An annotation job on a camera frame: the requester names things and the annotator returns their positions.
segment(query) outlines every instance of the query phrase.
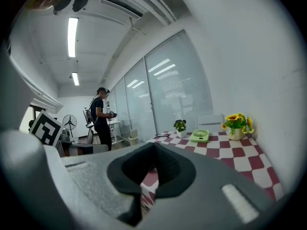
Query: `black pants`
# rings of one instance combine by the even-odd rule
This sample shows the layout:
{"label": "black pants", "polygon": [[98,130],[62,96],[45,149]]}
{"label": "black pants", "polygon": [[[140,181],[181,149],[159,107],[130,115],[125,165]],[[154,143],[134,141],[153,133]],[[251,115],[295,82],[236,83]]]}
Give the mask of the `black pants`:
{"label": "black pants", "polygon": [[112,148],[112,138],[110,133],[110,128],[107,124],[105,125],[95,125],[95,130],[99,136],[100,144],[105,144],[108,146],[108,150],[111,151]]}

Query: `man in black shirt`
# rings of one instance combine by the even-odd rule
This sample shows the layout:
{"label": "man in black shirt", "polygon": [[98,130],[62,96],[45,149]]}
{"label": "man in black shirt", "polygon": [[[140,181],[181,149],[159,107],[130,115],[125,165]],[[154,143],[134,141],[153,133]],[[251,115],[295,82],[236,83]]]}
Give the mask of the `man in black shirt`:
{"label": "man in black shirt", "polygon": [[97,90],[98,97],[93,100],[91,104],[91,114],[95,121],[95,130],[99,135],[100,144],[106,144],[108,150],[111,151],[112,138],[110,128],[106,122],[107,118],[113,118],[112,114],[103,113],[104,102],[102,99],[107,97],[108,91],[105,88],[99,88]]}

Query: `checkered tablecloth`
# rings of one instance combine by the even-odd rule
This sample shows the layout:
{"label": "checkered tablecloth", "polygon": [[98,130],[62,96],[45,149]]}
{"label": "checkered tablecloth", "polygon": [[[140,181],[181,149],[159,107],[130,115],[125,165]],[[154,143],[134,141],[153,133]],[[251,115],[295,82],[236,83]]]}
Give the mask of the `checkered tablecloth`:
{"label": "checkered tablecloth", "polygon": [[[251,136],[234,141],[228,139],[226,132],[210,133],[208,143],[197,143],[189,141],[192,133],[188,133],[183,139],[179,138],[176,132],[163,132],[161,135],[163,134],[169,134],[169,137],[153,138],[148,142],[172,145],[219,159],[258,184],[274,200],[283,196],[283,189],[271,163]],[[141,202],[148,208],[154,204],[154,194],[158,185],[156,170],[149,172],[141,183]]]}

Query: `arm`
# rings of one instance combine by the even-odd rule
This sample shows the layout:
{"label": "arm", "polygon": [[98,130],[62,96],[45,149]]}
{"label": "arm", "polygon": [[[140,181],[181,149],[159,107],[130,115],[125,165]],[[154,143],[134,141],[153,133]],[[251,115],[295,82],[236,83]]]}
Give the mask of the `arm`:
{"label": "arm", "polygon": [[101,107],[96,107],[96,116],[105,117],[105,118],[113,118],[112,114],[101,112]]}

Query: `air conditioning vent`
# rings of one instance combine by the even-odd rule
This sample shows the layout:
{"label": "air conditioning vent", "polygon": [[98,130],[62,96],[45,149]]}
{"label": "air conditioning vent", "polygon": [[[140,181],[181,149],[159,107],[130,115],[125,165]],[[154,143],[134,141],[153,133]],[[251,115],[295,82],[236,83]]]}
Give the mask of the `air conditioning vent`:
{"label": "air conditioning vent", "polygon": [[139,19],[143,16],[143,14],[129,5],[119,1],[119,0],[100,0],[101,4],[108,5],[114,9],[122,11],[126,13],[128,16],[131,16],[134,19]]}

